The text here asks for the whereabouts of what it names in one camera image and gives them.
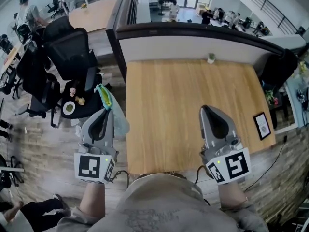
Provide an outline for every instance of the shirt sleeve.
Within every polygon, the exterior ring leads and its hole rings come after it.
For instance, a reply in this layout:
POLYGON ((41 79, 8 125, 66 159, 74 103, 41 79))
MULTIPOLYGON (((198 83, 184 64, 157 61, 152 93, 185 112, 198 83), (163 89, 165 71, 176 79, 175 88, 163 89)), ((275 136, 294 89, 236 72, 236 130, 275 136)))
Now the shirt sleeve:
POLYGON ((264 220, 257 214, 255 207, 246 201, 238 207, 221 208, 228 216, 232 217, 243 230, 253 232, 269 232, 264 220))
POLYGON ((2 212, 0 212, 0 224, 3 227, 6 227, 6 225, 8 224, 8 221, 5 219, 4 215, 2 212))
POLYGON ((31 12, 32 12, 33 18, 37 19, 37 18, 40 17, 40 13, 39 13, 39 10, 38 10, 38 7, 37 7, 37 6, 33 5, 33 6, 31 7, 31 12))
POLYGON ((64 217, 57 225, 56 232, 86 232, 100 219, 83 213, 79 208, 72 210, 71 217, 64 217))

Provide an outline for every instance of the wooden tabletop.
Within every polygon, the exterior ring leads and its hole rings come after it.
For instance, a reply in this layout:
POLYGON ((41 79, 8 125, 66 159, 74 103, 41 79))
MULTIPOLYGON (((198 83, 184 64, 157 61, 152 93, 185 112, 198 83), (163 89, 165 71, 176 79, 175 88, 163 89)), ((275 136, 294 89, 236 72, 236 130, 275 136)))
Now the wooden tabletop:
POLYGON ((13 47, 13 49, 10 51, 7 57, 8 60, 5 62, 5 64, 3 64, 1 68, 1 74, 3 74, 6 71, 6 69, 10 66, 10 64, 12 63, 12 61, 14 60, 17 53, 21 50, 22 47, 23 47, 23 44, 21 44, 21 42, 18 41, 16 45, 13 47))
POLYGON ((132 174, 197 169, 204 142, 199 109, 211 105, 235 122, 250 153, 275 144, 269 109, 251 65, 216 60, 145 60, 127 66, 128 170, 132 174), (271 134, 260 140, 253 116, 271 134))
POLYGON ((105 29, 117 0, 100 0, 86 9, 75 9, 69 15, 74 28, 84 28, 87 32, 105 29))

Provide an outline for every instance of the gray t-shirt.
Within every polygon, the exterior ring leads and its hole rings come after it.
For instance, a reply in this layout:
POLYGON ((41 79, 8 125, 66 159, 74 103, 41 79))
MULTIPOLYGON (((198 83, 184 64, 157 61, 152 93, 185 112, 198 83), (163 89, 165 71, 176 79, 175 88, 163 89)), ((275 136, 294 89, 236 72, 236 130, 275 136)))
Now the gray t-shirt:
POLYGON ((102 219, 74 208, 57 232, 268 232, 249 202, 233 209, 208 206, 194 183, 168 174, 134 181, 116 210, 102 219))
POLYGON ((40 17, 38 7, 35 5, 30 5, 29 7, 21 8, 19 13, 19 22, 24 21, 24 23, 29 26, 31 31, 36 31, 42 28, 42 26, 38 24, 35 20, 38 17, 40 17))

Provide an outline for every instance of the black picture frame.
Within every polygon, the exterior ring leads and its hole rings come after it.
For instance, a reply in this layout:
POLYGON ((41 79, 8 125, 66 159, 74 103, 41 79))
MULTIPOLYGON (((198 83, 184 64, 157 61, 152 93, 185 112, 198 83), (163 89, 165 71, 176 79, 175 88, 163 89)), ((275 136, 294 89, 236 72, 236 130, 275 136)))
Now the black picture frame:
POLYGON ((266 116, 265 116, 265 113, 264 113, 264 112, 261 112, 261 113, 255 115, 255 116, 253 116, 253 119, 254 119, 254 122, 255 122, 255 125, 256 125, 256 128, 257 128, 257 132, 259 133, 260 140, 263 140, 263 139, 267 138, 267 137, 271 134, 271 131, 270 131, 270 127, 269 127, 267 118, 266 118, 266 116), (259 117, 259 116, 261 116, 261 115, 264 115, 265 121, 266 121, 266 124, 267 124, 267 127, 268 127, 268 130, 269 130, 269 133, 268 133, 267 135, 265 135, 264 137, 262 137, 262 134, 261 134, 261 131, 260 131, 260 127, 259 127, 259 125, 258 125, 258 123, 257 123, 257 121, 256 121, 256 118, 259 117))

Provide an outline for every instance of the plate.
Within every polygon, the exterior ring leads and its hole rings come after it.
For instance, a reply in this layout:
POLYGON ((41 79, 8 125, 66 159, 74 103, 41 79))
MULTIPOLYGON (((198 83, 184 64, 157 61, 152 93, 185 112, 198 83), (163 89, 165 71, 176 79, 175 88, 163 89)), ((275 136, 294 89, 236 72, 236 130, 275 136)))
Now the plate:
POLYGON ((75 104, 74 104, 74 102, 68 101, 67 103, 64 104, 62 110, 63 110, 63 113, 64 113, 65 115, 71 115, 71 114, 74 112, 74 110, 75 110, 75 104), (73 106, 73 109, 72 109, 72 111, 70 111, 70 112, 68 112, 68 111, 66 110, 66 107, 67 107, 68 105, 72 105, 72 106, 73 106))

